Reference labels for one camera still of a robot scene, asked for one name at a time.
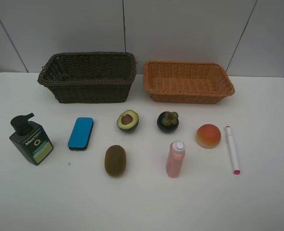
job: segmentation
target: orange wicker basket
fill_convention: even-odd
[[[154,101],[164,103],[214,104],[235,92],[218,64],[171,61],[145,63],[144,88]]]

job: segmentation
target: mangosteen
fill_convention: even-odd
[[[178,114],[176,112],[162,112],[158,117],[157,125],[165,133],[175,131],[179,125]]]

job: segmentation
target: white marker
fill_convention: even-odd
[[[226,131],[226,139],[227,139],[229,155],[233,165],[234,174],[239,175],[240,174],[239,161],[238,161],[234,137],[230,126],[227,126],[225,128],[225,131]]]

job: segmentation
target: tile grout line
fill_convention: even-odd
[[[26,72],[29,72],[28,69],[26,68],[26,65],[25,65],[25,63],[23,62],[23,60],[22,60],[22,58],[21,58],[21,56],[20,56],[20,54],[19,54],[19,52],[18,52],[16,46],[14,45],[14,43],[13,43],[11,37],[9,36],[9,34],[8,34],[8,32],[7,32],[7,30],[6,30],[5,26],[4,26],[4,24],[3,24],[3,22],[1,21],[1,19],[0,19],[0,25],[1,25],[1,27],[3,28],[3,30],[4,30],[4,32],[5,32],[5,34],[6,34],[6,36],[7,36],[8,40],[9,40],[9,42],[11,43],[13,49],[14,49],[15,52],[17,53],[17,55],[18,55],[20,61],[22,62],[22,65],[24,66]]]
[[[123,38],[124,38],[124,52],[127,52],[127,47],[126,47],[126,27],[125,27],[125,22],[124,22],[124,4],[123,4]]]
[[[252,14],[253,14],[253,11],[255,10],[255,7],[256,7],[257,2],[258,2],[258,0],[255,1],[255,4],[254,4],[253,9],[252,9],[252,11],[251,11],[251,14],[250,14],[249,17],[248,17],[247,23],[246,23],[246,25],[245,25],[245,27],[244,27],[244,29],[243,29],[243,31],[242,31],[242,34],[241,34],[241,36],[240,36],[240,39],[239,39],[238,43],[237,43],[237,45],[236,45],[236,48],[235,48],[234,53],[233,53],[233,55],[232,55],[232,58],[230,59],[229,64],[228,64],[228,66],[227,66],[227,68],[226,68],[226,72],[228,71],[229,65],[230,65],[230,63],[231,63],[232,60],[233,60],[233,57],[234,57],[234,55],[235,55],[235,53],[236,53],[236,50],[237,50],[237,48],[238,48],[238,46],[239,46],[239,44],[240,44],[240,41],[241,41],[241,39],[242,39],[242,36],[244,35],[244,32],[245,32],[245,30],[246,30],[246,28],[247,28],[248,22],[249,22],[249,20],[251,19],[251,16],[252,16]]]

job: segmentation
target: mangosteen stem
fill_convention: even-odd
[[[178,119],[178,114],[176,112],[166,112],[164,118],[162,119],[162,124],[165,126],[176,124],[177,119]]]

